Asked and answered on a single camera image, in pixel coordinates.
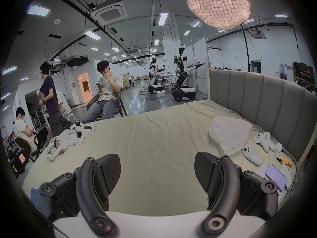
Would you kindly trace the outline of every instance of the doorway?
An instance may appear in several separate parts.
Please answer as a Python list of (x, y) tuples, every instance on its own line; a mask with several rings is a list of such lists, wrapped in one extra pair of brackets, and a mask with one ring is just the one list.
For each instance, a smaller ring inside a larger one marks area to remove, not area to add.
[(78, 75), (79, 86), (81, 90), (81, 95), (84, 99), (84, 102), (87, 103), (93, 98), (93, 93), (91, 91), (88, 73)]
[(251, 68), (250, 71), (251, 72), (257, 72), (259, 74), (261, 74), (261, 61), (250, 61), (251, 64)]

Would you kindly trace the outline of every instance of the hand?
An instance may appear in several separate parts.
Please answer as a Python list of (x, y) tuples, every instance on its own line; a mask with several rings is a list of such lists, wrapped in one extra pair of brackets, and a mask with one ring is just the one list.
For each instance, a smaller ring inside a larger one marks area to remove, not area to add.
[(105, 72), (104, 76), (108, 81), (111, 79), (111, 74), (109, 72)]

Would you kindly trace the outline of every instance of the box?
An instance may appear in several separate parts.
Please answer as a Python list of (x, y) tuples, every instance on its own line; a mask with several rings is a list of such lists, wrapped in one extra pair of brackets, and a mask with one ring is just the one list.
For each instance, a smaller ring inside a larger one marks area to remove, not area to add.
[(158, 97), (162, 97), (165, 96), (165, 91), (157, 91), (156, 94)]

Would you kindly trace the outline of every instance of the man in beige t-shirt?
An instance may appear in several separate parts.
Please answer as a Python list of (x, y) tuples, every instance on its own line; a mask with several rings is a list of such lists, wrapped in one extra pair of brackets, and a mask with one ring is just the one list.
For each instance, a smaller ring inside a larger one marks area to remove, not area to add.
[(98, 80), (101, 85), (98, 87), (99, 98), (97, 103), (90, 107), (82, 119), (82, 123), (96, 121), (102, 113), (102, 119), (113, 118), (117, 109), (117, 96), (123, 89), (121, 77), (110, 71), (109, 62), (103, 60), (97, 64), (97, 71), (102, 75)]

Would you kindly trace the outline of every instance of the upholstered headboard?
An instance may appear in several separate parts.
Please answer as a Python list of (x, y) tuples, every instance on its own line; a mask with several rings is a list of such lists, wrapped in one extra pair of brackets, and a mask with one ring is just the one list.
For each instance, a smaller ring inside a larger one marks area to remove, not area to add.
[(296, 161), (311, 147), (317, 122), (313, 93), (254, 72), (210, 69), (207, 74), (210, 100), (269, 131)]

